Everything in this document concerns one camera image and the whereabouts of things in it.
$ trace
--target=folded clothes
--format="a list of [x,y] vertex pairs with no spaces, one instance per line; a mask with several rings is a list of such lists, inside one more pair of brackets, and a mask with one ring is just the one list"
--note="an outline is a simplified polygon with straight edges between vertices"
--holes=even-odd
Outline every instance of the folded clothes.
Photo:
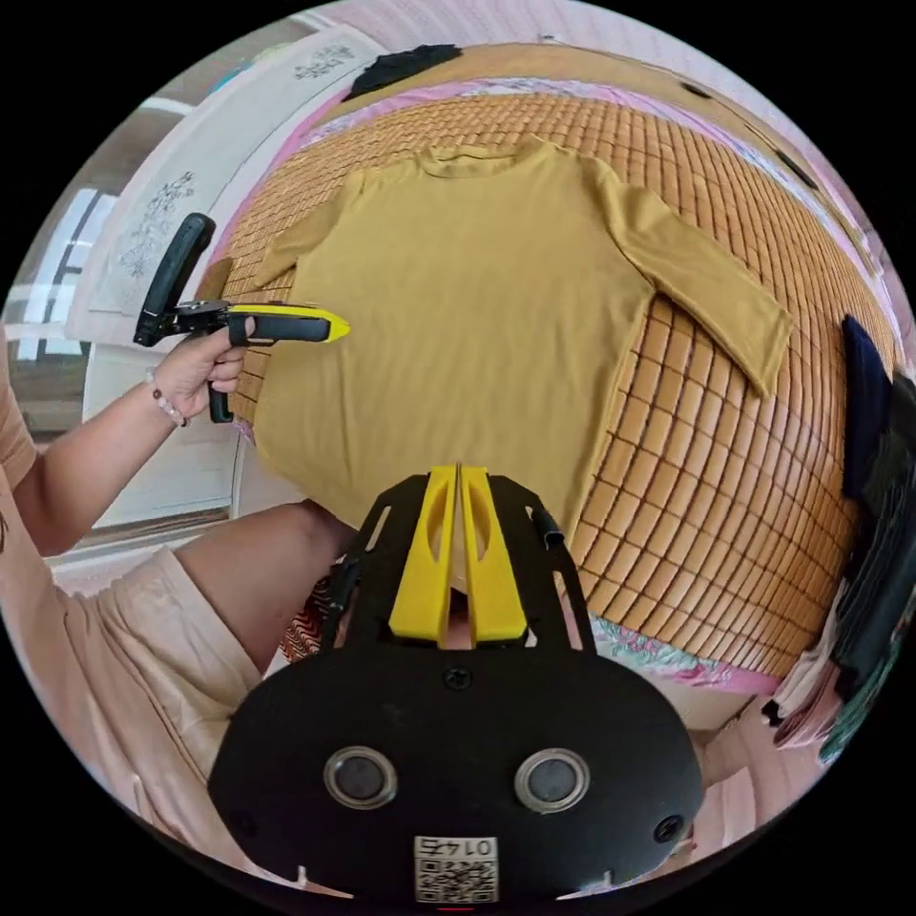
[[906,603],[903,616],[891,635],[884,661],[872,672],[871,677],[863,688],[843,707],[837,715],[826,740],[818,752],[821,763],[832,763],[859,731],[865,717],[871,711],[875,699],[881,693],[887,678],[894,669],[900,650],[903,646],[906,632],[909,629],[913,613],[916,612],[916,588],[911,587],[909,599]]
[[412,51],[382,54],[356,77],[353,88],[343,101],[374,93],[377,89],[384,89],[460,56],[461,49],[454,45],[420,45]]
[[849,590],[837,607],[837,646],[832,657],[847,644],[848,634],[855,632],[866,618],[885,580],[891,557],[897,550],[906,520],[906,488],[892,484],[887,488],[882,509],[875,526],[874,537]]
[[804,747],[821,741],[830,733],[843,701],[836,691],[840,669],[828,661],[805,702],[776,730],[773,742],[779,748]]
[[880,666],[916,582],[916,468],[910,474],[905,521],[874,600],[845,621],[837,642],[833,657],[843,668],[838,684],[843,698],[854,697]]
[[916,456],[909,450],[906,439],[893,427],[878,443],[875,458],[862,487],[862,503],[876,517],[891,484],[905,480]]
[[773,695],[779,720],[789,718],[804,706],[820,680],[824,668],[830,663],[836,639],[837,608],[848,588],[845,580],[840,583],[833,605],[823,623],[821,638],[817,645],[801,653],[799,660]]
[[872,456],[887,428],[891,383],[881,356],[864,328],[843,319],[846,355],[846,433],[843,495],[859,499]]
[[890,392],[890,427],[916,452],[916,382],[902,369],[894,371]]

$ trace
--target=screw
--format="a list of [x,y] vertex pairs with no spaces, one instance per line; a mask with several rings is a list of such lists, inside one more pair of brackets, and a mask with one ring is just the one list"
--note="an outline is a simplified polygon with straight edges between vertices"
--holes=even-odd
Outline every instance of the screw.
[[442,676],[442,680],[449,690],[467,690],[473,681],[473,677],[471,677],[467,668],[448,668]]
[[232,815],[232,823],[238,832],[245,837],[254,837],[258,833],[258,825],[250,814],[244,811],[235,811]]
[[680,833],[683,825],[684,819],[679,814],[673,814],[670,818],[665,818],[656,827],[656,832],[653,834],[656,838],[656,843],[670,843]]

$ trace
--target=t-shirt sleeve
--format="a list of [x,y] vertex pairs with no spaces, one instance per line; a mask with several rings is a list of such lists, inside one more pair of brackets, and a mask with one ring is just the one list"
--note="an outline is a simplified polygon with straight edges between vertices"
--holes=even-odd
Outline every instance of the t-shirt sleeve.
[[351,172],[330,200],[316,207],[299,222],[276,235],[267,246],[254,284],[264,286],[295,266],[300,255],[317,248],[337,225],[344,211],[363,190],[364,173]]
[[611,235],[624,257],[687,311],[762,396],[776,389],[793,321],[744,266],[647,188],[597,163]]
[[16,489],[29,472],[38,449],[32,441],[10,384],[7,335],[0,323],[0,465],[10,488]]

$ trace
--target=sticker label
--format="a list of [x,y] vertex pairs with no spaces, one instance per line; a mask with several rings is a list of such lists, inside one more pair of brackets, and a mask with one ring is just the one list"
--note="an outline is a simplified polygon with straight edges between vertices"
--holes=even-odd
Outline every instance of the sticker label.
[[494,904],[499,900],[495,837],[414,837],[417,903]]

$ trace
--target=printed number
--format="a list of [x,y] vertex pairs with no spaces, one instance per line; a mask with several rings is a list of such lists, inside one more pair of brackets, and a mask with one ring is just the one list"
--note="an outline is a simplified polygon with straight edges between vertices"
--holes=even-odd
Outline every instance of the printed number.
[[483,838],[447,839],[445,837],[418,837],[416,855],[421,858],[437,859],[487,859],[495,856],[496,850],[492,840]]

